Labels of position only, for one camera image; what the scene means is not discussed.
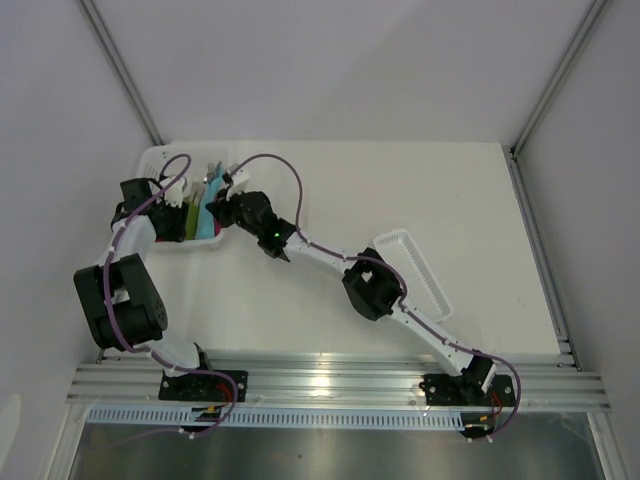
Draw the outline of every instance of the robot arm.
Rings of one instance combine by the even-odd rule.
[[[113,238],[124,220],[113,224]],[[147,346],[172,365],[198,368],[198,350],[194,343],[183,339],[168,327],[164,303],[155,289],[144,260],[156,240],[156,231],[147,215],[135,218],[124,230],[118,250],[111,261],[112,303],[118,326],[130,345]],[[105,250],[97,265],[79,270],[74,275],[82,308],[96,344],[104,349],[124,351],[111,328],[104,305],[102,269],[109,254]],[[165,368],[172,377],[184,375]]]
[[[244,186],[246,175],[242,177]],[[206,206],[222,228],[238,225],[257,237],[258,246],[270,257],[305,261],[341,277],[360,315],[372,321],[388,316],[409,328],[424,340],[465,398],[472,401],[487,395],[497,370],[493,361],[475,355],[406,300],[397,273],[375,250],[367,248],[354,255],[316,245],[295,225],[279,218],[263,192],[241,192],[234,188],[233,177],[227,176],[226,181],[230,187]]]

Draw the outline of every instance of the black mounting bracket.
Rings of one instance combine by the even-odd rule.
[[[113,347],[122,352],[124,347],[111,328],[104,304],[103,269],[95,265],[78,270],[73,275],[73,283],[93,340],[100,348]],[[113,305],[116,321],[127,342],[135,345],[160,340],[167,329],[167,312],[140,256],[135,253],[113,262],[109,278],[110,295],[124,289],[129,296]]]
[[[258,246],[271,258],[289,261],[284,253],[287,240],[296,226],[278,217],[264,192],[243,192],[226,199],[227,190],[220,190],[205,208],[221,228],[238,225],[258,239]]]
[[[206,353],[198,347],[200,370],[214,371]],[[245,370],[215,370],[229,375],[238,386],[238,403],[245,400],[248,388],[249,373]],[[162,373],[158,398],[174,402],[206,402],[227,403],[233,394],[231,384],[220,377],[187,373],[179,377],[169,377]]]
[[[491,395],[496,394],[503,407],[513,407],[516,395],[509,375],[496,375],[487,394],[465,398],[460,392],[455,377],[446,373],[429,373],[423,376],[418,386],[424,391],[427,405],[433,407],[486,407],[491,408]]]
[[[460,417],[465,429],[460,432],[465,438],[482,438],[495,430],[495,419],[489,422],[488,414],[495,408],[491,397],[497,396],[502,407],[514,407],[516,395],[509,375],[496,375],[484,396],[465,396],[455,377],[434,373],[423,376],[418,386],[424,391],[427,405],[434,407],[485,407],[486,412],[462,412]]]
[[[365,249],[358,256],[382,261],[380,254],[372,248]],[[358,260],[346,270],[342,284],[353,308],[372,321],[391,315],[391,307],[402,294],[400,282],[389,269],[366,260]]]
[[[111,225],[127,218],[131,212],[153,196],[149,185],[151,181],[153,180],[149,178],[132,178],[120,184],[124,201],[116,207]],[[149,217],[156,231],[157,241],[163,242],[184,241],[188,213],[189,205],[186,202],[178,207],[172,207],[164,201],[153,203],[141,212],[142,215]]]

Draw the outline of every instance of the white plastic tray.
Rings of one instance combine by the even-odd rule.
[[[147,149],[140,160],[136,177],[159,178],[160,170],[167,161],[179,154],[188,153],[191,155],[191,168],[187,172],[187,179],[190,185],[196,181],[202,181],[207,173],[207,163],[222,162],[223,168],[233,163],[231,149],[222,143],[214,142],[176,142],[160,147]],[[169,175],[176,174],[184,167],[183,160],[176,160],[167,172]],[[224,240],[225,231],[222,230],[214,238],[203,240],[185,240],[184,242],[158,242],[153,245],[154,251],[177,251],[199,249],[204,247],[219,248]]]
[[[402,275],[409,289],[409,300],[423,314],[439,323],[453,315],[447,295],[407,230],[378,235],[373,246],[383,260]]]

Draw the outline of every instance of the metal frame edge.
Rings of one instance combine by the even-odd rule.
[[[164,145],[165,142],[160,136],[160,132],[156,127],[156,124],[149,113],[146,103],[144,102],[138,87],[136,86],[129,69],[116,46],[109,29],[98,10],[98,6],[94,0],[75,0],[78,8],[82,12],[82,16],[87,22],[89,29],[95,35],[95,38],[100,46],[100,49],[105,55],[105,58],[111,66],[118,83],[122,87],[129,105],[134,114],[140,121],[140,124],[145,130],[145,133],[149,137],[149,141],[153,145]]]
[[[567,316],[562,306],[562,301],[560,300],[558,286],[542,241],[538,222],[533,211],[533,206],[531,205],[531,199],[527,193],[520,165],[511,155],[506,154],[505,157],[513,190],[516,200],[518,201],[518,207],[520,208],[520,214],[522,215],[527,237],[529,238],[529,244],[531,245],[533,259],[538,269],[538,275],[540,276],[542,290],[547,300],[549,313],[551,314],[551,320],[556,328],[556,334],[567,337],[567,341],[571,347],[571,353],[576,359],[576,366],[580,369],[580,358],[571,340]]]
[[[571,37],[569,45],[567,45],[562,53],[556,68],[542,90],[540,97],[538,97],[536,106],[529,114],[524,127],[513,145],[512,153],[515,159],[520,156],[525,145],[549,111],[549,108],[567,81],[569,74],[580,58],[584,48],[593,36],[599,22],[604,17],[606,8],[610,3],[611,0],[592,0],[587,11],[582,16],[578,27]]]
[[[208,352],[216,369],[247,370],[244,405],[255,408],[414,410],[427,408],[418,383],[441,372],[428,355],[258,354]],[[523,382],[523,412],[610,411],[597,373],[581,372],[570,354],[507,356]],[[507,373],[499,368],[499,373]],[[105,354],[101,364],[78,367],[69,403],[169,405],[157,400],[161,369],[146,357]],[[173,403],[188,406],[202,403]],[[428,407],[429,410],[451,410]],[[473,411],[473,407],[456,411]]]
[[[67,406],[66,415],[56,444],[52,449],[51,457],[39,476],[41,480],[63,480],[69,478],[85,420],[90,409],[90,405],[83,404]]]
[[[625,461],[616,439],[611,422],[611,414],[587,414],[600,464],[607,480],[628,480],[630,478]]]

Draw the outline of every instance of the white table surface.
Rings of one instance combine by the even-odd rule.
[[[461,341],[487,352],[559,353],[500,145],[227,145],[236,161],[271,152],[295,165],[302,227],[316,242],[358,252],[382,232],[408,229],[453,305],[443,326]],[[293,221],[297,187],[286,167],[263,159],[248,169],[248,190],[263,190]],[[237,227],[217,251],[152,251],[146,264],[171,326],[204,348],[428,353],[399,324],[360,317],[339,279],[270,259]]]

